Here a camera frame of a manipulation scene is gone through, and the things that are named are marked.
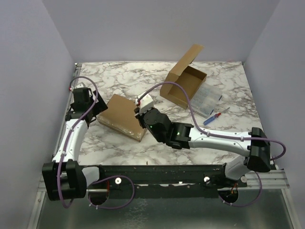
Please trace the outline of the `brown cardboard express box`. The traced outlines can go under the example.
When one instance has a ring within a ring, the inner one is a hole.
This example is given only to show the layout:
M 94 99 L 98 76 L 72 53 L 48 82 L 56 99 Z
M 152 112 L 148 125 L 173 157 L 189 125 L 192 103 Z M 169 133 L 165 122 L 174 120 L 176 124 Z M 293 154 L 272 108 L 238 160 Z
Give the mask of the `brown cardboard express box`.
M 205 82 L 207 74 L 191 66 L 194 59 L 203 50 L 204 46 L 194 44 L 168 72 L 166 82 L 173 84 L 163 84 L 160 88 L 160 96 L 168 101 L 185 109 L 188 103 L 185 95 L 192 99 L 199 87 Z

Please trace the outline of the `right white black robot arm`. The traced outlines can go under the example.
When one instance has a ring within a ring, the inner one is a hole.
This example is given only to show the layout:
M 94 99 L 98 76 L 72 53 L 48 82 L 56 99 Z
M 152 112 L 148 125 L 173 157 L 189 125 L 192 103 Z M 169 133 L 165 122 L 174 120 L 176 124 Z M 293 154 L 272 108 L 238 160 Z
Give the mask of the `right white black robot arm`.
M 209 148 L 232 152 L 236 159 L 225 163 L 219 174 L 220 183 L 229 187 L 244 174 L 271 170 L 270 143 L 262 129 L 253 127 L 250 132 L 209 131 L 192 124 L 172 122 L 156 108 L 140 113 L 135 108 L 135 118 L 159 143 L 173 149 Z

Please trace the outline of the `taped brown cardboard box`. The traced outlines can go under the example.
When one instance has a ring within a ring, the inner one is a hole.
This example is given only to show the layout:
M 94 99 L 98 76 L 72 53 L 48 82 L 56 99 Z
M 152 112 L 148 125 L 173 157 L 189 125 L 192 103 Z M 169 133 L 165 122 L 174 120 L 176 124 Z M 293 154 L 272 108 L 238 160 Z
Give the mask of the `taped brown cardboard box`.
M 97 116 L 100 124 L 140 142 L 146 129 L 135 118 L 136 105 L 132 100 L 114 94 L 107 103 L 108 109 Z

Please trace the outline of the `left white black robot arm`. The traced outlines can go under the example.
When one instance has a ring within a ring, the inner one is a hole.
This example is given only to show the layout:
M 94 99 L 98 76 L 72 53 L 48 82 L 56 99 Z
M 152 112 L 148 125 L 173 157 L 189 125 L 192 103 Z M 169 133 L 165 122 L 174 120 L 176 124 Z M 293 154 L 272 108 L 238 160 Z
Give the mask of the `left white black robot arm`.
M 105 176 L 98 166 L 78 163 L 80 148 L 91 122 L 107 105 L 97 90 L 81 87 L 73 90 L 73 103 L 65 116 L 64 134 L 57 153 L 42 167 L 42 176 L 49 200 L 83 198 L 87 187 L 101 188 Z

